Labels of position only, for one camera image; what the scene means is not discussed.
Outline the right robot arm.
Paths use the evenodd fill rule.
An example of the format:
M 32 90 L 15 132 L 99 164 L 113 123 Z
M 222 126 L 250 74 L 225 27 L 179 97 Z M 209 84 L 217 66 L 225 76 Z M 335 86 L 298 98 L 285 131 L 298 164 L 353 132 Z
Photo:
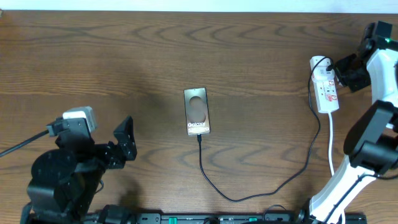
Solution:
M 397 168 L 397 138 L 384 134 L 397 131 L 397 41 L 392 24 L 383 21 L 366 26 L 358 51 L 336 63 L 326 56 L 310 59 L 310 77 L 320 113 L 330 114 L 326 103 L 336 104 L 335 83 L 352 92 L 371 87 L 372 105 L 348 132 L 344 158 L 322 190 L 309 199 L 296 223 L 359 223 L 348 219 L 344 209 L 368 184 L 396 179 L 386 176 Z

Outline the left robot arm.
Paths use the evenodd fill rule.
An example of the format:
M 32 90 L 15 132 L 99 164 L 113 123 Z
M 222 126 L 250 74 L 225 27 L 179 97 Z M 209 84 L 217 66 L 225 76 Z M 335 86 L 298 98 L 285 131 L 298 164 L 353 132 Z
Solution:
M 123 169 L 135 160 L 133 119 L 114 130 L 117 143 L 96 144 L 85 118 L 57 118 L 47 125 L 57 148 L 39 156 L 27 187 L 30 202 L 21 223 L 84 223 L 93 197 L 108 169 Z

